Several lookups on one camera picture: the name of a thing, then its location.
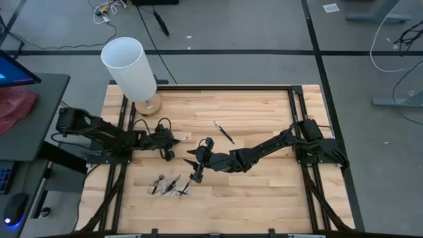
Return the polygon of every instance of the computer monitor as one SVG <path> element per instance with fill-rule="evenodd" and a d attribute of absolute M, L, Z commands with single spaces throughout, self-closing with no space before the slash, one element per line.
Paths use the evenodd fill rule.
<path fill-rule="evenodd" d="M 0 87 L 41 83 L 41 79 L 0 50 Z"/>

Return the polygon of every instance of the wooden table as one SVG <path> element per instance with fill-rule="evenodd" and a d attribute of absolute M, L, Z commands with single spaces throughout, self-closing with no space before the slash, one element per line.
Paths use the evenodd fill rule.
<path fill-rule="evenodd" d="M 303 90 L 309 117 L 320 125 L 328 125 L 320 87 L 303 85 Z M 202 184 L 192 183 L 187 196 L 158 197 L 147 192 L 160 174 L 166 176 L 167 182 L 182 175 L 180 185 L 185 185 L 193 170 L 182 159 L 195 161 L 195 156 L 186 151 L 196 149 L 205 137 L 213 138 L 213 152 L 228 153 L 230 149 L 253 147 L 288 128 L 292 116 L 287 93 L 187 90 L 159 94 L 163 108 L 144 119 L 154 128 L 160 118 L 167 117 L 172 121 L 175 138 L 189 139 L 173 148 L 176 157 L 170 162 L 160 158 L 158 151 L 134 151 L 126 173 L 119 233 L 150 233 L 152 228 L 158 228 L 159 233 L 267 233 L 269 228 L 276 233 L 311 232 L 301 168 L 291 147 L 262 158 L 247 173 L 205 169 Z M 117 85 L 108 87 L 101 115 L 104 120 L 118 123 L 122 97 Z M 128 118 L 124 128 L 128 127 Z M 135 120 L 139 118 L 142 116 L 137 113 Z M 231 135 L 235 145 L 214 126 L 214 120 Z M 138 123 L 135 129 L 145 130 L 145 126 Z M 325 137 L 331 136 L 330 128 L 321 130 Z M 354 227 L 340 169 L 335 164 L 319 167 L 329 204 L 347 225 Z M 102 202 L 108 169 L 109 165 L 101 165 L 87 178 L 77 229 L 88 222 Z M 322 229 L 316 200 L 315 206 Z M 106 228 L 110 227 L 111 214 Z"/>

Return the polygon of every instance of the white cylindrical lampshade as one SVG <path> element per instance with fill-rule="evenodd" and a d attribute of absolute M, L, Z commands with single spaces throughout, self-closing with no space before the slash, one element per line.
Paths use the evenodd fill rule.
<path fill-rule="evenodd" d="M 101 60 L 130 101 L 142 102 L 155 94 L 156 80 L 143 46 L 136 39 L 112 40 L 101 51 Z"/>

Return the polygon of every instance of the red cloth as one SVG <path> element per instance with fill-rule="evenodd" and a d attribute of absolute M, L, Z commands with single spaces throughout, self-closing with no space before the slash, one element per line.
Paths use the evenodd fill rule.
<path fill-rule="evenodd" d="M 37 94 L 24 87 L 0 88 L 0 136 L 30 112 Z"/>

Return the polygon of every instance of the white cable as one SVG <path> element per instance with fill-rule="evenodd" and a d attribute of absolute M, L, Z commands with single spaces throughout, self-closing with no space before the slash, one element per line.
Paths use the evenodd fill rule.
<path fill-rule="evenodd" d="M 377 29 L 377 31 L 376 31 L 376 34 L 375 34 L 375 38 L 373 39 L 373 44 L 371 45 L 371 48 L 370 48 L 370 59 L 371 59 L 371 62 L 373 63 L 373 65 L 376 67 L 376 69 L 378 69 L 378 70 L 380 70 L 380 71 L 382 71 L 382 72 L 385 72 L 385 73 L 395 73 L 395 72 L 400 72 L 400 71 L 404 71 L 404 70 L 410 70 L 410 69 L 412 69 L 412 67 L 410 67 L 410 68 L 406 68 L 406 69 L 396 69 L 396 70 L 386 70 L 386 69 L 381 69 L 380 67 L 378 67 L 377 65 L 376 65 L 376 63 L 375 63 L 375 60 L 373 59 L 373 55 L 372 55 L 372 52 L 373 52 L 373 47 L 375 46 L 375 43 L 376 43 L 376 39 L 377 39 L 377 35 L 379 34 L 379 31 L 381 30 L 381 27 L 382 27 L 382 25 L 383 25 L 383 23 L 385 23 L 385 21 L 386 21 L 386 19 L 388 19 L 388 17 L 389 17 L 389 15 L 397 8 L 397 6 L 398 6 L 398 4 L 396 4 L 395 5 L 395 7 L 394 8 L 392 8 L 392 10 L 388 13 L 388 14 L 386 14 L 386 17 L 385 17 L 385 19 L 383 19 L 383 21 L 381 22 L 381 24 L 379 25 L 379 28 Z"/>
<path fill-rule="evenodd" d="M 93 15 L 93 21 L 94 21 L 94 23 L 95 23 L 95 24 L 103 24 L 103 23 L 105 23 L 105 22 L 106 22 L 105 20 L 104 20 L 104 21 L 102 21 L 102 22 L 96 22 L 96 21 L 95 21 L 95 17 L 96 17 L 95 13 L 97 12 L 97 9 L 98 9 L 99 7 L 104 6 L 104 5 L 108 4 L 108 3 L 109 3 L 109 0 L 108 0 L 108 1 L 106 1 L 105 3 L 101 4 L 101 5 L 98 5 L 97 7 L 95 7 L 95 10 L 94 10 L 94 15 Z M 109 9 L 111 9 L 111 10 L 112 10 L 112 13 L 113 13 L 113 14 L 118 13 L 118 9 L 115 7 L 115 5 L 118 5 L 118 4 L 117 4 L 117 3 L 113 3 L 113 4 L 110 6 L 110 8 L 109 8 Z"/>

